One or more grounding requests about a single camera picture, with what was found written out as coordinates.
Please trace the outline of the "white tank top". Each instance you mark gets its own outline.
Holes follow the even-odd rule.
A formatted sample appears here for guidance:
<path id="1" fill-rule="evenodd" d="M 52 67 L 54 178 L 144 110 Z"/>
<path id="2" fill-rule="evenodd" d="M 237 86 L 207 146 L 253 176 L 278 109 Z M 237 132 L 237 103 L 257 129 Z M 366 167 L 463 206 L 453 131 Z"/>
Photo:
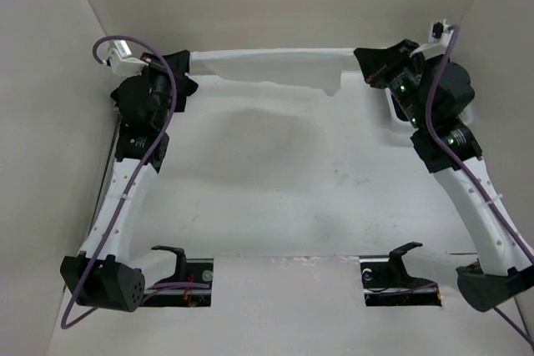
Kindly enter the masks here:
<path id="1" fill-rule="evenodd" d="M 334 96 L 341 74 L 358 70 L 352 48 L 260 48 L 193 52 L 190 73 L 242 83 L 307 87 Z"/>

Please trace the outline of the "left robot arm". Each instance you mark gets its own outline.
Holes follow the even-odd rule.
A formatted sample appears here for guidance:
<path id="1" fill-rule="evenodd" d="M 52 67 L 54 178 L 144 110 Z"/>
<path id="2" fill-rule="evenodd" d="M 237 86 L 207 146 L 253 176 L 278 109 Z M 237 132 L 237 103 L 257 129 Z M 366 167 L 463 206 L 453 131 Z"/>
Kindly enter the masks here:
<path id="1" fill-rule="evenodd" d="M 111 182 L 78 255 L 65 257 L 60 267 L 80 306 L 133 312 L 146 289 L 162 282 L 178 288 L 186 281 L 181 248 L 157 245 L 143 257 L 130 257 L 134 225 L 169 145 L 164 125 L 173 113 L 184 111 L 187 98 L 198 87 L 188 76 L 188 50 L 164 59 L 169 70 L 154 55 L 144 53 L 141 72 L 111 93 L 121 117 Z"/>

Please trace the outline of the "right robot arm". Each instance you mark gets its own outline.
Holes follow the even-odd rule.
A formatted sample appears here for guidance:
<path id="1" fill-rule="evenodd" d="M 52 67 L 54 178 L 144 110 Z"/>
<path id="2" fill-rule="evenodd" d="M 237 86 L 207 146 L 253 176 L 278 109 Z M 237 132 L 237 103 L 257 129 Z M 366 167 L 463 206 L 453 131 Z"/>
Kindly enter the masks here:
<path id="1" fill-rule="evenodd" d="M 365 82 L 386 89 L 414 128 L 411 142 L 453 202 L 475 246 L 475 262 L 443 273 L 467 303 L 491 310 L 533 286 L 533 250 L 509 220 L 491 184 L 482 149 L 460 115 L 475 97 L 471 76 L 447 56 L 425 58 L 403 40 L 356 48 Z"/>

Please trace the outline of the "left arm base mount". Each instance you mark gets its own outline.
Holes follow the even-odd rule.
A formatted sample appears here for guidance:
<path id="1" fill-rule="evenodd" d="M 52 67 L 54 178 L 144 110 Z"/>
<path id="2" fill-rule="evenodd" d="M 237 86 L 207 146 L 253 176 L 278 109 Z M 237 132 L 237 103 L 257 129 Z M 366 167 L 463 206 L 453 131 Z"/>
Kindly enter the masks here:
<path id="1" fill-rule="evenodd" d="M 214 283 L 212 258 L 188 258 L 182 248 L 158 245 L 151 248 L 155 256 L 165 256 L 164 266 L 172 263 L 171 274 L 146 284 L 141 300 L 144 308 L 207 308 L 211 306 Z"/>

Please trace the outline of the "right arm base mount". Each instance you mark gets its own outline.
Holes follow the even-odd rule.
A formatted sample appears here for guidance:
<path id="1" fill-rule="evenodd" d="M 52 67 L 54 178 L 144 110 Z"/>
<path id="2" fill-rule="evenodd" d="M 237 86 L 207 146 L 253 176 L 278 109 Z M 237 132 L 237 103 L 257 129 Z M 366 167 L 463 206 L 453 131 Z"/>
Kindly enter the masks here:
<path id="1" fill-rule="evenodd" d="M 436 282 L 408 274 L 403 257 L 422 243 L 409 242 L 387 255 L 360 257 L 360 276 L 366 307 L 441 306 Z"/>

